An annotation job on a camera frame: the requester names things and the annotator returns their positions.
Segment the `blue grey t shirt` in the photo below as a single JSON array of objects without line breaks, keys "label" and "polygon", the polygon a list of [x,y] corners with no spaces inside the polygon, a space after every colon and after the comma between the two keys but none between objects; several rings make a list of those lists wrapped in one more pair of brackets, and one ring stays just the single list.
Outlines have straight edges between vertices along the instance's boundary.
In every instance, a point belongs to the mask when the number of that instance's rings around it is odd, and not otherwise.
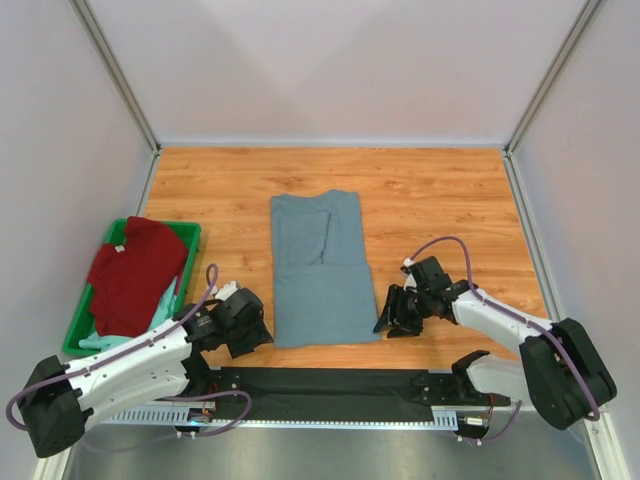
[{"label": "blue grey t shirt", "polygon": [[275,346],[377,341],[359,195],[282,194],[270,206]]}]

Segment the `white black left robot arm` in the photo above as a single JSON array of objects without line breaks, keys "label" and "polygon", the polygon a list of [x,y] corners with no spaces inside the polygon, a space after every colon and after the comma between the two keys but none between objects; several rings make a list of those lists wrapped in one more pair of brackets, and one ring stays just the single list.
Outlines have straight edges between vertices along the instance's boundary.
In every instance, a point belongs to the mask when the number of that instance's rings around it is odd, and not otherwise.
[{"label": "white black left robot arm", "polygon": [[67,364],[40,361],[14,405],[34,452],[54,456],[122,411],[155,400],[214,403],[226,395],[203,358],[226,346],[233,356],[268,343],[264,310],[208,301],[113,350]]}]

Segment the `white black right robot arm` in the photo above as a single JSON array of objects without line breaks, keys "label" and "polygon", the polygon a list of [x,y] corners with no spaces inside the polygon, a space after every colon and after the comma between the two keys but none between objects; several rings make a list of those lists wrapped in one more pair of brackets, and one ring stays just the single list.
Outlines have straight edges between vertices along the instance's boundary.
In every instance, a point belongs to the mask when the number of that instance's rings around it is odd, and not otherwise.
[{"label": "white black right robot arm", "polygon": [[509,361],[474,353],[450,379],[452,395],[470,404],[497,393],[532,404],[552,427],[595,421],[617,386],[585,328],[566,318],[552,322],[517,311],[466,280],[443,288],[392,285],[374,327],[388,337],[413,337],[438,317],[474,329],[517,355]]}]

